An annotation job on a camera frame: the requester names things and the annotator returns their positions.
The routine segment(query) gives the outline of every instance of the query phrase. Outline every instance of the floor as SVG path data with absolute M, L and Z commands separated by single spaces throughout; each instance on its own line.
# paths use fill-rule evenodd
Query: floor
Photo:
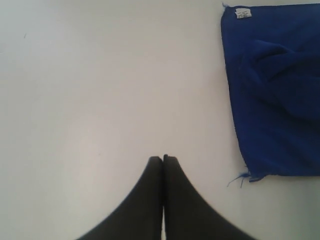
M 226 0 L 281 5 L 305 0 Z M 259 240 L 320 238 L 320 179 L 236 180 L 220 0 L 0 1 L 0 239 L 71 240 L 149 156 Z

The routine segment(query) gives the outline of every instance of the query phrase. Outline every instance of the blue cloth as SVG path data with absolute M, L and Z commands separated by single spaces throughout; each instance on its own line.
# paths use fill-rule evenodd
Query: blue cloth
M 252 17 L 237 19 L 236 9 Z M 320 175 L 320 4 L 226 7 L 235 130 L 251 177 Z

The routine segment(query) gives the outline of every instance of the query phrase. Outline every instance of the white tag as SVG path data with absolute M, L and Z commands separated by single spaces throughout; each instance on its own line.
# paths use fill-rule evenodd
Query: white tag
M 235 10 L 237 19 L 251 18 L 251 10 L 249 8 L 237 8 Z

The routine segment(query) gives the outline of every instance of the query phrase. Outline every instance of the white floor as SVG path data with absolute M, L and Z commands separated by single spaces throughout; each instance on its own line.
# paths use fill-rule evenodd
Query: white floor
M 319 178 L 227 187 L 246 168 L 222 13 L 220 0 L 0 0 L 0 239 L 79 237 L 165 153 L 252 236 L 320 238 Z

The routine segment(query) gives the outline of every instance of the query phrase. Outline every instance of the towel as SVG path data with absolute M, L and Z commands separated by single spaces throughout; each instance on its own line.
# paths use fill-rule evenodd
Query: towel
M 227 6 L 221 32 L 246 176 L 319 176 L 320 4 Z

